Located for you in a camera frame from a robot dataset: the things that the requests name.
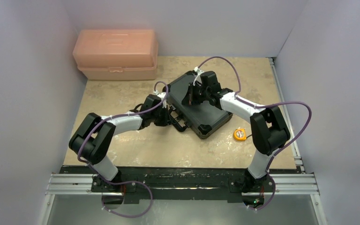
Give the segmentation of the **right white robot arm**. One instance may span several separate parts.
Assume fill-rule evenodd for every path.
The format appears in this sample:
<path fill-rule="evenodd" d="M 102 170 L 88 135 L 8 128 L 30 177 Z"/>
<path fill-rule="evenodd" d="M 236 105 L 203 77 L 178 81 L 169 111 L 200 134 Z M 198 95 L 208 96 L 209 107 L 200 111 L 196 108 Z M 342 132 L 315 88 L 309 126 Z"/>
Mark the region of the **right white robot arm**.
<path fill-rule="evenodd" d="M 278 106 L 263 106 L 238 97 L 237 94 L 222 88 L 213 71 L 203 72 L 194 69 L 194 80 L 182 100 L 184 105 L 199 105 L 209 102 L 210 105 L 235 114 L 250 124 L 253 144 L 256 152 L 252 162 L 245 170 L 244 185 L 251 191 L 263 184 L 270 161 L 274 153 L 283 148 L 291 135 L 285 119 Z"/>

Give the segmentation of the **black poker set case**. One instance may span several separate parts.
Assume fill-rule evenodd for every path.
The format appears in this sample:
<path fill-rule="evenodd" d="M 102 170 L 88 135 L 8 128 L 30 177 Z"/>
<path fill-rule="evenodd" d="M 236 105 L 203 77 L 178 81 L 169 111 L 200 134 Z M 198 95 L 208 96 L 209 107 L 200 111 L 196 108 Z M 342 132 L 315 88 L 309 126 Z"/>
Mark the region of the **black poker set case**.
<path fill-rule="evenodd" d="M 169 122 L 179 131 L 192 129 L 200 139 L 206 139 L 229 122 L 232 113 L 220 110 L 205 101 L 199 105 L 183 105 L 188 85 L 194 81 L 196 73 L 187 71 L 168 84 Z"/>

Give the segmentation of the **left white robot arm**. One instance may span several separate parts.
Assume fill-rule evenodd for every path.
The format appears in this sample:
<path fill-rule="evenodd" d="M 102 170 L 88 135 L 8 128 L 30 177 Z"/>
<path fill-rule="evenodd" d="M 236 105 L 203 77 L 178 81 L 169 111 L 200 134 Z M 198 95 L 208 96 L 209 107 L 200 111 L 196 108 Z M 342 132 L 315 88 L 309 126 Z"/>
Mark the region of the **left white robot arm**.
<path fill-rule="evenodd" d="M 128 131 L 138 131 L 150 124 L 165 127 L 169 124 L 166 93 L 149 94 L 141 109 L 125 114 L 99 116 L 89 113 L 69 140 L 69 148 L 78 159 L 89 164 L 103 179 L 103 186 L 110 192 L 121 186 L 118 168 L 107 153 L 112 138 Z"/>

